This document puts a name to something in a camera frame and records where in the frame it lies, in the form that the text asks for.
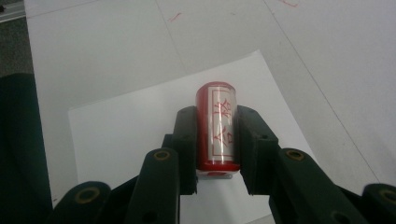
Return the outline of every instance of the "white surface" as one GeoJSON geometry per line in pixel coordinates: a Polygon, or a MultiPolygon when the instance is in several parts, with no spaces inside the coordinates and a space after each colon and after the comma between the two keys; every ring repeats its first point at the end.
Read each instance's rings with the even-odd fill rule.
{"type": "MultiPolygon", "coordinates": [[[[226,81],[237,102],[256,109],[282,147],[312,155],[259,52],[195,75],[69,111],[78,182],[99,180],[112,188],[138,175],[145,155],[171,133],[177,111],[195,104],[206,82],[226,81]]],[[[247,223],[270,214],[267,198],[251,197],[240,174],[200,181],[198,195],[181,199],[181,223],[247,223]]]]}
{"type": "Polygon", "coordinates": [[[249,222],[248,224],[275,224],[275,221],[272,215],[268,215],[266,217],[249,222]]]}
{"type": "Polygon", "coordinates": [[[27,18],[51,13],[60,9],[81,6],[96,0],[25,0],[27,18]]]}
{"type": "Polygon", "coordinates": [[[180,77],[153,1],[101,1],[28,19],[52,200],[77,184],[70,107],[180,77]]]}
{"type": "Polygon", "coordinates": [[[396,185],[396,2],[265,2],[378,180],[396,185]]]}
{"type": "Polygon", "coordinates": [[[396,179],[395,1],[79,3],[25,0],[53,201],[77,184],[70,107],[255,49],[336,184],[361,193],[377,179],[396,179]],[[50,5],[51,13],[29,17],[29,6],[49,12],[50,5]]]}

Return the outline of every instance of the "cylindrical object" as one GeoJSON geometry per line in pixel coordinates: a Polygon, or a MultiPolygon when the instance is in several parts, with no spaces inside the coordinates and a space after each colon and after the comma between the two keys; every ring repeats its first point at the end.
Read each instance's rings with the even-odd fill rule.
{"type": "Polygon", "coordinates": [[[234,174],[239,170],[235,89],[226,82],[206,83],[196,105],[198,175],[234,174]]]}

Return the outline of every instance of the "white label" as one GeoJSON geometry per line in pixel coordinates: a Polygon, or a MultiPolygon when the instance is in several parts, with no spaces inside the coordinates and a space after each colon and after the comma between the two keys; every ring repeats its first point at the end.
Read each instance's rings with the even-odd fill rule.
{"type": "Polygon", "coordinates": [[[208,158],[211,161],[233,161],[234,90],[209,87],[207,103],[208,158]]]}

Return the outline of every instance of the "black mechanical part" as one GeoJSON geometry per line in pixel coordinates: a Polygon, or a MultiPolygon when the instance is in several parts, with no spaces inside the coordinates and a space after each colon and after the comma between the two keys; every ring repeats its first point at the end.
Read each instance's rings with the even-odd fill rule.
{"type": "Polygon", "coordinates": [[[178,155],[173,149],[150,151],[143,162],[123,223],[178,223],[178,174],[178,155]]]}
{"type": "Polygon", "coordinates": [[[105,223],[103,210],[110,187],[101,182],[86,182],[70,189],[55,207],[47,223],[105,223]]]}
{"type": "Polygon", "coordinates": [[[294,223],[368,223],[315,161],[301,150],[278,151],[276,178],[297,214],[294,223]]]}
{"type": "Polygon", "coordinates": [[[363,213],[374,223],[396,223],[396,188],[386,184],[371,184],[361,196],[363,213]]]}
{"type": "Polygon", "coordinates": [[[241,105],[237,109],[241,175],[247,192],[268,195],[269,183],[274,181],[278,139],[257,111],[241,105]]]}
{"type": "MultiPolygon", "coordinates": [[[[312,158],[278,139],[253,109],[238,106],[241,174],[247,192],[270,195],[276,223],[396,223],[396,188],[373,184],[359,196],[334,185],[312,158]]],[[[177,113],[163,148],[140,175],[111,190],[87,182],[71,189],[48,223],[178,223],[179,195],[196,192],[196,108],[177,113]]]]}
{"type": "Polygon", "coordinates": [[[195,106],[189,106],[177,112],[172,135],[172,149],[182,158],[179,160],[180,194],[196,193],[197,112],[195,106]]]}

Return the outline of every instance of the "metal screw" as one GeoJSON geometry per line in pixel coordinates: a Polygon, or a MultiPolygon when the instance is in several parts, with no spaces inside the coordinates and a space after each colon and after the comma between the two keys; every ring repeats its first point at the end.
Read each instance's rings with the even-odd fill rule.
{"type": "Polygon", "coordinates": [[[389,189],[382,189],[379,191],[379,194],[386,201],[396,204],[396,193],[394,191],[389,190],[389,189]]]}
{"type": "Polygon", "coordinates": [[[88,187],[80,190],[75,197],[76,203],[90,203],[100,194],[100,190],[97,187],[88,187]]]}
{"type": "Polygon", "coordinates": [[[154,158],[157,161],[166,161],[169,159],[169,157],[171,156],[171,154],[167,151],[158,151],[154,154],[154,158]]]}
{"type": "Polygon", "coordinates": [[[304,154],[297,151],[297,150],[287,150],[286,151],[286,156],[288,156],[290,159],[294,161],[302,161],[304,159],[304,154]]]}

